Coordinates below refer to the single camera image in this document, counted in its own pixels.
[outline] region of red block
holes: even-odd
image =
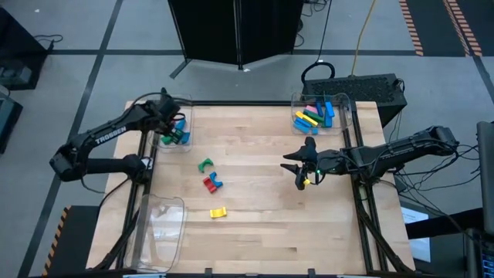
[[[206,187],[208,188],[208,190],[212,193],[212,192],[215,192],[216,189],[216,185],[213,183],[213,181],[211,180],[211,178],[207,177],[205,178],[204,180],[202,180],[202,182],[204,182],[204,185],[206,185]]]

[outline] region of wooden tabletop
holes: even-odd
[[[375,103],[357,103],[364,143],[384,143]],[[188,210],[184,237],[172,273],[365,274],[350,177],[327,175],[319,186],[296,189],[282,169],[283,154],[297,151],[305,136],[293,134],[290,107],[194,107],[193,148],[182,154],[158,151],[151,193],[181,197]],[[355,145],[353,128],[350,134]],[[317,150],[344,147],[343,136],[315,136]],[[137,153],[138,132],[118,138],[115,158]],[[222,188],[211,194],[198,164],[211,158]],[[106,192],[125,179],[108,178]],[[392,181],[390,175],[383,179]],[[107,254],[122,232],[130,185],[101,209],[87,267]],[[395,188],[374,186],[384,238],[414,269]],[[210,209],[228,215],[211,219]],[[369,234],[374,268],[379,269]]]

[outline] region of pink block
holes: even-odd
[[[314,112],[315,114],[317,114],[317,108],[311,107],[310,105],[306,106],[306,110],[308,110],[310,112]]]

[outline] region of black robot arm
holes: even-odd
[[[147,166],[136,154],[121,159],[92,159],[89,158],[90,152],[128,131],[154,131],[180,140],[174,133],[174,117],[179,110],[180,107],[167,94],[162,96],[159,103],[148,100],[146,103],[134,104],[117,119],[71,138],[59,148],[49,163],[62,181],[75,181],[86,174],[115,172],[126,173],[133,180],[138,179]]]
[[[410,137],[392,141],[376,147],[350,147],[339,151],[327,150],[316,152],[316,142],[307,137],[305,146],[297,152],[287,154],[286,159],[302,162],[297,164],[281,164],[296,175],[296,187],[299,190],[307,184],[307,174],[316,172],[316,184],[319,175],[345,175],[358,173],[364,181],[374,182],[386,173],[427,154],[448,156],[456,152],[458,142],[447,127],[430,127]]]

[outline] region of clear plastic bin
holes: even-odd
[[[186,216],[181,198],[144,195],[127,245],[125,267],[144,273],[170,270],[180,256]]]
[[[172,95],[172,97],[181,98],[183,100],[192,101],[191,95]],[[154,139],[154,133],[150,132],[148,136],[148,142],[150,145],[156,144],[158,146],[158,150],[163,153],[183,153],[190,151],[192,149],[192,138],[193,138],[193,129],[192,129],[192,121],[194,120],[194,107],[189,103],[185,103],[184,101],[176,100],[180,105],[180,111],[178,113],[183,113],[185,115],[185,126],[183,131],[186,133],[190,133],[188,142],[185,144],[174,144],[171,143],[166,145],[161,141],[162,136],[159,137],[157,141]]]
[[[350,98],[345,93],[338,93],[333,96],[307,96],[301,93],[294,93],[292,95],[292,110],[291,110],[291,122],[292,131],[294,134],[304,134],[302,131],[298,130],[293,126],[293,122],[296,120],[296,112],[300,111],[303,113],[307,105],[316,106],[316,102],[322,103],[323,110],[326,111],[324,103],[330,101],[333,105],[334,118],[332,127],[323,127],[322,124],[318,124],[317,127],[312,127],[317,129],[317,135],[339,135],[345,129],[352,125],[352,112],[350,106]]]

